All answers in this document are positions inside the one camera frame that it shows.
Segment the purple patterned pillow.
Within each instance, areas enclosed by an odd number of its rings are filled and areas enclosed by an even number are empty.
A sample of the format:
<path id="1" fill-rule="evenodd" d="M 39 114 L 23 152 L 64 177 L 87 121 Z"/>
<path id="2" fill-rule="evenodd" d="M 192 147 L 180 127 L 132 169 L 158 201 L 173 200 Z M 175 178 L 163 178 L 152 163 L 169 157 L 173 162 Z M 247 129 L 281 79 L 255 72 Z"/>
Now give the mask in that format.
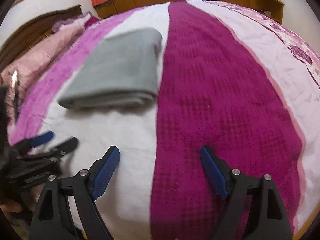
<path id="1" fill-rule="evenodd" d="M 57 33 L 66 28 L 74 27 L 74 26 L 81 26 L 87 29 L 91 25 L 99 22 L 99 18 L 95 17 L 91 12 L 86 12 L 75 18 L 68 18 L 66 20 L 60 20 L 53 24 L 52 31 Z"/>

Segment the pink and white bedspread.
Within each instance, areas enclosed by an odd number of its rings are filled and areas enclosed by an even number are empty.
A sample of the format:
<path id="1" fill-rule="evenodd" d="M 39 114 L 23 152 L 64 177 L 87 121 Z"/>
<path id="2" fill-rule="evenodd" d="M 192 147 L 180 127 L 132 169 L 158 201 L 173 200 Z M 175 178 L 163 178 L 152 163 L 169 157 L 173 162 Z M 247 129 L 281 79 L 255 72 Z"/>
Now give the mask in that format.
<path id="1" fill-rule="evenodd" d="M 59 105 L 94 48 L 142 28 L 162 35 L 153 103 Z M 252 9 L 190 0 L 101 20 L 51 64 L 18 110 L 17 123 L 8 124 L 18 155 L 79 140 L 55 178 L 73 177 L 111 146 L 119 149 L 119 165 L 95 201 L 112 239 L 210 239 L 226 201 L 202 166 L 203 146 L 247 176 L 269 174 L 292 239 L 319 239 L 319 55 Z M 48 143 L 14 150 L 48 131 L 54 132 Z"/>

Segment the dark wooden headboard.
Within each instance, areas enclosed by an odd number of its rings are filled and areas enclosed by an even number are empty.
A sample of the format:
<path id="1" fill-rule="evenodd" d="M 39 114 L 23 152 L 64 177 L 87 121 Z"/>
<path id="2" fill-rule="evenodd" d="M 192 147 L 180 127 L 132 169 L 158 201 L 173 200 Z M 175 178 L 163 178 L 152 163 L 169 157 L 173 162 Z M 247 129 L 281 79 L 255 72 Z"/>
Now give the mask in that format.
<path id="1" fill-rule="evenodd" d="M 81 6 L 57 10 L 40 15 L 18 28 L 1 47 L 1 70 L 24 55 L 33 46 L 50 36 L 57 21 L 82 14 Z"/>

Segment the dusty pink folded quilt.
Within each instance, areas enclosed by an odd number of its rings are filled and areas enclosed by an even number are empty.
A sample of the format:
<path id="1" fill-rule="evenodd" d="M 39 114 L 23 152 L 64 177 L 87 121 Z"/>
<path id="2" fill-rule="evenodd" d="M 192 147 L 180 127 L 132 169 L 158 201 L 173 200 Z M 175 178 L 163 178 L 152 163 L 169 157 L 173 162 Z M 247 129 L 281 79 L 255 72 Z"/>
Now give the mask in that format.
<path id="1" fill-rule="evenodd" d="M 85 31 L 84 27 L 74 26 L 52 33 L 33 46 L 24 55 L 1 70 L 1 86 L 6 86 L 5 106 L 8 123 L 14 122 L 12 75 L 15 70 L 19 74 L 19 103 L 24 101 L 28 90 L 39 80 L 51 64 L 57 60 Z"/>

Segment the grey pants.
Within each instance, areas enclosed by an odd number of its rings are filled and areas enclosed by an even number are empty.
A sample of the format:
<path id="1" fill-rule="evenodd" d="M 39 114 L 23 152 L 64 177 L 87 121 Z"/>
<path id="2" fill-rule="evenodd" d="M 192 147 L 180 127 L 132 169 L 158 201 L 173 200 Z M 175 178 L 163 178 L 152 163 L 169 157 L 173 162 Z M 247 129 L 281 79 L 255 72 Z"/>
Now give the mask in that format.
<path id="1" fill-rule="evenodd" d="M 144 107 L 158 94 L 162 35 L 142 28 L 112 36 L 93 49 L 58 103 L 66 109 Z"/>

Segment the black clothes pile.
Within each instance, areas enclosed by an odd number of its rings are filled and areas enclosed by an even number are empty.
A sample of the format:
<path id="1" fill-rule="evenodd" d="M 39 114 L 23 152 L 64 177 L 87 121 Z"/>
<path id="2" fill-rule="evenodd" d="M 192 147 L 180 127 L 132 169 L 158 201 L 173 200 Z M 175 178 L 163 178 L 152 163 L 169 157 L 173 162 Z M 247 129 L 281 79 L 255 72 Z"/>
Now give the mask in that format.
<path id="1" fill-rule="evenodd" d="M 8 134 L 7 134 L 7 109 L 5 106 L 5 98 L 7 96 L 8 88 L 6 86 L 1 86 L 1 94 L 0 94 L 0 167 L 3 169 L 7 163 L 9 162 L 9 152 L 10 145 L 8 142 Z"/>

